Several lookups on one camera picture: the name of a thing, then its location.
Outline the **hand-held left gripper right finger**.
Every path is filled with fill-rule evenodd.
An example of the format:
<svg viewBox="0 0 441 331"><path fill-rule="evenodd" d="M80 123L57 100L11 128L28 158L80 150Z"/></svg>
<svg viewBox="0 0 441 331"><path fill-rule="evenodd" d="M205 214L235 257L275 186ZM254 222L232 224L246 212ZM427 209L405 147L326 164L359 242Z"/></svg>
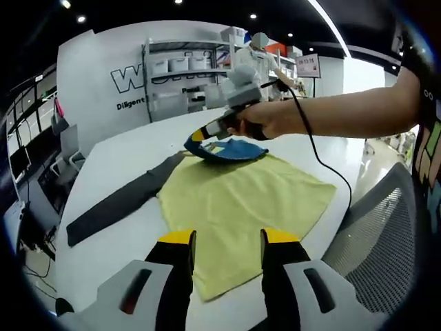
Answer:
<svg viewBox="0 0 441 331"><path fill-rule="evenodd" d="M354 287L309 258L293 234L263 228L261 262L269 330L371 330L372 314Z"/></svg>

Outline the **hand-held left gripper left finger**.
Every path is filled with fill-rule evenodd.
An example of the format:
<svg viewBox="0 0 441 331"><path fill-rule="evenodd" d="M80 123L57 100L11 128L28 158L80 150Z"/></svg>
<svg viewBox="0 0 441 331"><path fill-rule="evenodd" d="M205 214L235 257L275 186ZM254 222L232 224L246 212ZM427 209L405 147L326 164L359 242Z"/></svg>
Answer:
<svg viewBox="0 0 441 331"><path fill-rule="evenodd" d="M143 261L133 261L118 309L139 330L184 330L193 292L196 231L160 237Z"/></svg>

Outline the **person's right hand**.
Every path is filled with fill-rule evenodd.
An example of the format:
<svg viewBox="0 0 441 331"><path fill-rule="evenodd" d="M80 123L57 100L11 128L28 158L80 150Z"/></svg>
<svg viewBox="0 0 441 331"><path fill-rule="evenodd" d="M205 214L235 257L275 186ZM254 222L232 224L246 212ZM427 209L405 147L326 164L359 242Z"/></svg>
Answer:
<svg viewBox="0 0 441 331"><path fill-rule="evenodd" d="M228 128L230 134L252 138L249 124L262 126L262 133L268 139L284 134L304 134L305 126L294 100L256 103L237 115L239 124Z"/></svg>

